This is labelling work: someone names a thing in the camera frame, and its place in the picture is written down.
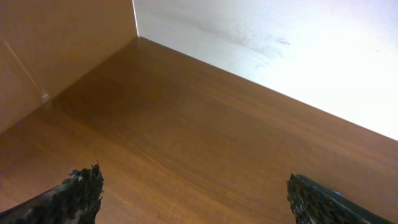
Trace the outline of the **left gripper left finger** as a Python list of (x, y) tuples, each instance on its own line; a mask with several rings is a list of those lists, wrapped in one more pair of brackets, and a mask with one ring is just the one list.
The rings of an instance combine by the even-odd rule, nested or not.
[(60, 185), (1, 212), (1, 224), (95, 223), (103, 185), (99, 164), (75, 169)]

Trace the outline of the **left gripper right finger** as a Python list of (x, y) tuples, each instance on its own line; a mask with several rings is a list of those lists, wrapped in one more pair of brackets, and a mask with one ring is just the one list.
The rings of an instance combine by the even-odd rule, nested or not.
[(299, 224), (391, 224), (302, 174), (288, 179), (287, 200)]

